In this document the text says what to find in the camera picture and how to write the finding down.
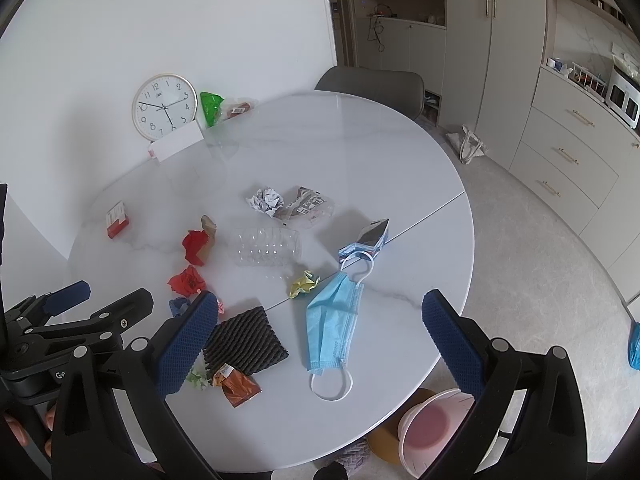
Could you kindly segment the person left hand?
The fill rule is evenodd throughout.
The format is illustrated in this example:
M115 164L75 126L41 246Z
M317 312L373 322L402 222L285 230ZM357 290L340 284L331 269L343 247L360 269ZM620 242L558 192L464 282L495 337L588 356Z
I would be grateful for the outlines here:
M50 410L47 410L47 413L44 415L44 419L43 419L44 424L46 425L46 427L50 432L53 432L53 429L54 429L55 411L56 411L56 407L52 406ZM27 431L14 417L10 415L4 415L4 419L6 420L9 427L11 428L14 436L17 438L17 441L20 442L20 445L23 448L26 448L26 446L29 444L29 436ZM51 439L47 440L47 442L43 445L43 449L46 455L48 457L51 457L51 454L52 454Z

